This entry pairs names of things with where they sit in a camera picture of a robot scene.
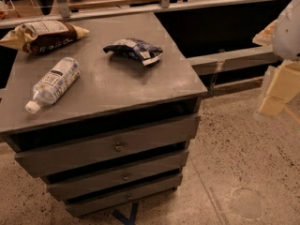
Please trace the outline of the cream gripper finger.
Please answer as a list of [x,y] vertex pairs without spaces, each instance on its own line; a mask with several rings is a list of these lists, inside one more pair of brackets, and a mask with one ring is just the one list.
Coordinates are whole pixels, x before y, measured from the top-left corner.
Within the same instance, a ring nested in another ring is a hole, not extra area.
[[265,116],[276,116],[300,93],[300,62],[284,60],[268,74],[267,79],[269,83],[259,113]]
[[252,42],[261,46],[271,45],[276,24],[277,20],[270,22],[261,32],[255,35]]

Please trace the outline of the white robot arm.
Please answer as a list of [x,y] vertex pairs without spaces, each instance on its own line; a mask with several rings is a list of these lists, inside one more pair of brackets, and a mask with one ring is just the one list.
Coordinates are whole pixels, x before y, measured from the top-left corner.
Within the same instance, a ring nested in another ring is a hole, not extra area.
[[258,110],[264,116],[276,116],[300,93],[300,0],[292,0],[252,42],[271,45],[273,53],[283,59],[277,68],[265,72]]

